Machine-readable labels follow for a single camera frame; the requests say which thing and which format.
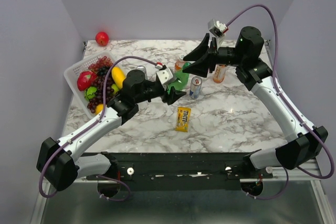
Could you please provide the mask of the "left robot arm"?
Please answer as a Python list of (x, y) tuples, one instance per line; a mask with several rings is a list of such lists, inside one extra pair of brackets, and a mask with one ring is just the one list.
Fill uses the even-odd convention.
[(84, 152), (135, 116), (139, 103), (161, 98), (171, 105), (185, 96), (184, 91), (167, 87), (174, 79), (169, 68), (157, 71), (154, 81), (147, 80), (139, 69), (128, 72), (121, 91), (98, 115), (67, 136), (43, 141), (37, 161), (39, 180), (47, 179), (56, 191), (62, 191), (82, 177), (101, 175), (104, 179), (112, 179), (117, 170), (106, 155), (84, 156)]

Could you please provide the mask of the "orange bottle front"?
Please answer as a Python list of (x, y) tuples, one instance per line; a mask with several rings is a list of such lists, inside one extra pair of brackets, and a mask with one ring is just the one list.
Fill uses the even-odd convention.
[(213, 74), (213, 81), (215, 83), (221, 83), (225, 79), (226, 65), (217, 65)]

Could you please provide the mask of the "green bottle cap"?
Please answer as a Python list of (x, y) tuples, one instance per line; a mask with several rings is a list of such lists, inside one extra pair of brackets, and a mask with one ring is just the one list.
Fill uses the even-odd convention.
[(186, 62), (184, 65), (183, 65), (183, 69), (185, 69), (186, 67), (190, 66), (191, 63), (190, 62)]

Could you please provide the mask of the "green plastic bottle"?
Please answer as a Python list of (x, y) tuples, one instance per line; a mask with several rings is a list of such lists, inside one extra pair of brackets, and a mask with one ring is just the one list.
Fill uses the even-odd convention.
[(167, 89), (175, 87), (176, 90), (182, 91), (187, 86), (190, 74), (184, 73), (183, 70), (184, 69), (181, 68), (179, 71), (175, 72), (176, 79), (167, 86)]

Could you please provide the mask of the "orange bottle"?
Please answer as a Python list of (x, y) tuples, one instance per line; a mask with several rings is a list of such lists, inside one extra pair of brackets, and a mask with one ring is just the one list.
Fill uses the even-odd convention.
[(226, 65), (217, 65), (213, 74), (213, 81), (215, 83), (221, 83), (225, 79)]
[(174, 65), (174, 70), (175, 72), (179, 71), (181, 68), (183, 68), (184, 64), (186, 63), (186, 61), (183, 60), (184, 56), (179, 56), (179, 58), (177, 59), (177, 61), (175, 62)]

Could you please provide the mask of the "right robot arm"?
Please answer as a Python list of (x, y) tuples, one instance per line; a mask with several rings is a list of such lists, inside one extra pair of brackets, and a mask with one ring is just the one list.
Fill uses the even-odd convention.
[(245, 156), (241, 171), (249, 178), (266, 167), (297, 168), (315, 158), (328, 137), (325, 127), (316, 127), (309, 121), (272, 77), (271, 68), (259, 57), (263, 45), (261, 32), (246, 26), (241, 29), (235, 47), (218, 47), (216, 39), (210, 39), (206, 34), (202, 42), (184, 57), (185, 61), (192, 62), (184, 72), (203, 78), (217, 65), (234, 66), (239, 81), (266, 106), (279, 124), (287, 143)]

